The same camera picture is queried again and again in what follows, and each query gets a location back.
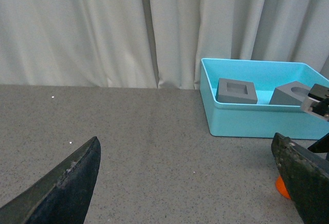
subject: white curtain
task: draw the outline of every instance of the white curtain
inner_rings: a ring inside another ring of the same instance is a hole
[[[329,0],[0,0],[0,84],[198,89],[201,58],[329,77]]]

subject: block with square hole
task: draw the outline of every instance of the block with square hole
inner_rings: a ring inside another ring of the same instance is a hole
[[[300,106],[310,91],[310,87],[298,81],[276,87],[270,105]]]
[[[216,100],[224,103],[257,104],[258,99],[252,82],[220,78]]]

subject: speckled gray surface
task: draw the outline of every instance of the speckled gray surface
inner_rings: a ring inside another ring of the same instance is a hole
[[[1,206],[97,136],[85,223],[303,223],[271,140],[210,135],[197,90],[0,85],[0,119]]]

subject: gray wedge block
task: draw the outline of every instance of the gray wedge block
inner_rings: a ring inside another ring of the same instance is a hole
[[[270,105],[300,106],[310,91],[310,87],[298,81],[276,87]]]
[[[216,100],[224,103],[257,104],[258,99],[252,82],[220,78]]]

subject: light blue container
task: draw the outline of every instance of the light blue container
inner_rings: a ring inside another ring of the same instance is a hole
[[[276,132],[293,139],[320,139],[329,122],[304,113],[300,106],[269,105],[274,89],[299,81],[309,87],[329,81],[304,63],[202,59],[200,91],[210,133],[225,137],[273,138]],[[253,82],[257,104],[220,103],[219,78]]]

